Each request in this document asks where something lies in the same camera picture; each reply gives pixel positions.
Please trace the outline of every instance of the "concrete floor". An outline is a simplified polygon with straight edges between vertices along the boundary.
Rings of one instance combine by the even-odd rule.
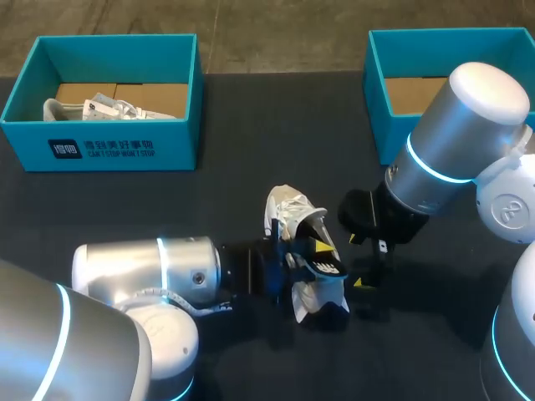
[[[535,0],[0,0],[0,76],[38,35],[197,33],[210,73],[361,69],[374,28],[524,26]]]

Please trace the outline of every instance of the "white sneaker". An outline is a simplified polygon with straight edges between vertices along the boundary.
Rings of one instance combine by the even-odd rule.
[[[44,121],[99,120],[99,119],[174,119],[172,115],[156,113],[134,107],[123,100],[115,100],[96,94],[84,104],[63,104],[56,99],[48,99],[43,105]]]
[[[266,235],[271,234],[271,220],[278,219],[279,235],[285,241],[296,236],[318,236],[318,239],[334,248],[333,240],[327,232],[324,217],[327,210],[315,208],[308,198],[289,185],[275,186],[267,197],[264,215]],[[336,249],[332,257],[339,261]],[[317,278],[314,282],[296,282],[292,287],[293,312],[298,322],[309,313],[318,312],[328,302],[342,307],[349,312],[344,297],[344,279],[324,280]]]

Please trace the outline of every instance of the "robotic arm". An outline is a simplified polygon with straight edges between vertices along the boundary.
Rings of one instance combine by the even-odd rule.
[[[409,242],[464,185],[477,185],[487,227],[514,242],[535,240],[535,164],[522,86],[500,69],[465,63],[451,73],[371,192],[352,190],[339,208],[351,242],[372,239],[377,262],[361,277],[377,287],[397,244]]]
[[[352,190],[339,209],[351,241],[372,239],[376,263],[357,283],[377,287],[396,244],[412,239],[463,186],[477,185],[476,206],[497,236],[535,241],[535,155],[523,122],[529,99],[512,77],[483,63],[459,66],[371,192]],[[481,354],[487,399],[535,399],[535,243],[523,253],[496,310]]]

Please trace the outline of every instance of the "teal cardboard box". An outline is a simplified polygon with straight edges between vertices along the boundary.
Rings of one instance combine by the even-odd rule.
[[[535,127],[535,42],[525,28],[452,28],[370,31],[364,61],[364,96],[382,165],[394,161],[421,112],[395,112],[387,81],[447,77],[460,64],[488,63],[513,76],[531,100],[527,123]],[[410,101],[416,86],[408,85]]]
[[[43,122],[44,101],[69,83],[187,84],[184,115]],[[26,171],[194,170],[202,90],[193,34],[39,37],[1,125]]]

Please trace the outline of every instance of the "dark tablecloth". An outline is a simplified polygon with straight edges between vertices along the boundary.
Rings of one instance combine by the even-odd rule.
[[[381,179],[361,73],[207,75],[195,172],[27,174],[0,138],[0,257],[70,284],[74,249],[88,242],[209,235],[221,243],[262,234],[265,199],[288,183],[331,210],[344,193]],[[0,80],[5,103],[12,79]],[[478,350],[523,246],[480,222],[468,186],[441,216],[396,249],[385,286],[388,322],[353,317],[317,332],[250,310],[199,322],[194,398],[203,400],[483,400]],[[266,332],[285,337],[276,347]]]

